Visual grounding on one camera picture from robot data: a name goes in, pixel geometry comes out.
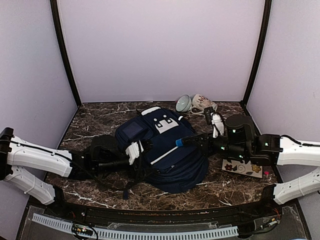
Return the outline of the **blue black marker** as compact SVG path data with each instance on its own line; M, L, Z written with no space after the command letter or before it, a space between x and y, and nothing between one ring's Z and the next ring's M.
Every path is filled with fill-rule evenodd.
M175 145L177 147L183 147L183 146L189 146L189 145L200 146L200 140L198 136L188 136L188 137L177 139L175 141Z

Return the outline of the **navy blue student backpack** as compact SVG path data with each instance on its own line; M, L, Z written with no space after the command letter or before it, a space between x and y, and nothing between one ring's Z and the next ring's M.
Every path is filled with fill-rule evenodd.
M153 148L144 151L133 163L141 170L138 179L164 192L178 194L201 183L209 169L208 158L195 145L176 146L176 140L195 134L182 115L154 106L119 126L115 138L124 153L133 142L151 140Z

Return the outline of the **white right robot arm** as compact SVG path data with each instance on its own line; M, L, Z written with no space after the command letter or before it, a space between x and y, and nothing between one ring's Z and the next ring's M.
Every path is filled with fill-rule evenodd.
M266 217L275 208L293 199L320 190L320 144L299 141L289 135L256 134L251 116L234 114L223 120L212 107L204 110L211 132L181 138L178 147L194 145L209 157L214 154L226 160L256 166L312 166L315 170L291 181L263 188L255 213Z

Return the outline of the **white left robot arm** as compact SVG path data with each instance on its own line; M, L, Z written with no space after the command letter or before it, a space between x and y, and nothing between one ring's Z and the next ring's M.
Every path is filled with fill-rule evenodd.
M152 148L149 140L136 140L121 152L112 135L92 139L83 151L58 150L27 142L6 127L0 133L0 179L11 183L24 194L37 199L60 218L67 218L70 206L64 202L60 187L45 183L26 168L54 173L72 180L93 179L102 182L98 175L128 168L139 170L142 155Z

